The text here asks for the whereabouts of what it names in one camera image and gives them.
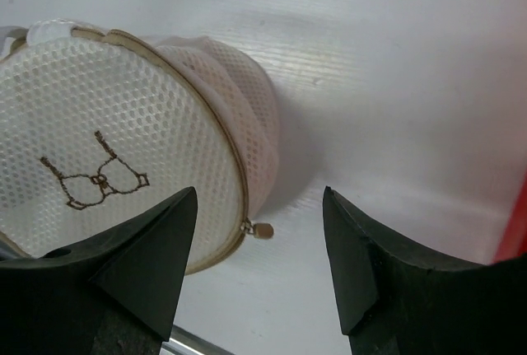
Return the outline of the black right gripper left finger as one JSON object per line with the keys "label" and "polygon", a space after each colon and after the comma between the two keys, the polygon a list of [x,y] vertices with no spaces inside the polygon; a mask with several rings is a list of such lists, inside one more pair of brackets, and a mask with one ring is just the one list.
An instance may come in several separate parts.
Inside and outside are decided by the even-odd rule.
{"label": "black right gripper left finger", "polygon": [[170,338],[197,212],[188,187],[39,258],[3,241],[2,353],[159,353]]}

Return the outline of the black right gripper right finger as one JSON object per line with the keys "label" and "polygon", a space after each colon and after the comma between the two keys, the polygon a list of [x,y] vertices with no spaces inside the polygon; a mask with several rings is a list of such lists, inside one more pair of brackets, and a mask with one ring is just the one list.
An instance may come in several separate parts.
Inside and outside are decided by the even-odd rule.
{"label": "black right gripper right finger", "polygon": [[430,249],[326,188],[324,237],[355,354],[523,354],[526,258],[475,264]]}

